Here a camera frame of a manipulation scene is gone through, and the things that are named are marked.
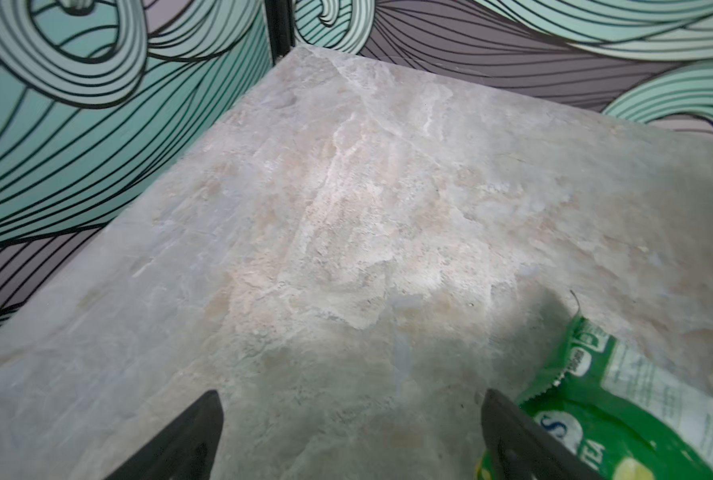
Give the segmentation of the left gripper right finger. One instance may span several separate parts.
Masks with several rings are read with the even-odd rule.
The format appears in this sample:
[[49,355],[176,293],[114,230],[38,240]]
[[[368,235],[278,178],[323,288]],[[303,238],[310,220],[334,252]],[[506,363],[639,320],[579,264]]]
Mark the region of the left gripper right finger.
[[481,407],[482,479],[601,479],[506,394],[487,390]]

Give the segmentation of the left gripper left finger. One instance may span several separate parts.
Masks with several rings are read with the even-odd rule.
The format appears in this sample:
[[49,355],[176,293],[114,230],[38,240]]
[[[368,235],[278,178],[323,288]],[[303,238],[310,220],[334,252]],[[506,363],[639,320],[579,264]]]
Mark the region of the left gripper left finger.
[[223,427],[220,394],[208,390],[106,479],[208,479]]

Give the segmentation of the green snack bag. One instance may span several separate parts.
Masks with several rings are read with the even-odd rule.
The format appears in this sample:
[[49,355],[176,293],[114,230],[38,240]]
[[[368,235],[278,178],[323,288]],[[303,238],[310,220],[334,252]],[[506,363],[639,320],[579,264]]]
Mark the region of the green snack bag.
[[582,312],[511,400],[601,479],[713,479],[713,398]]

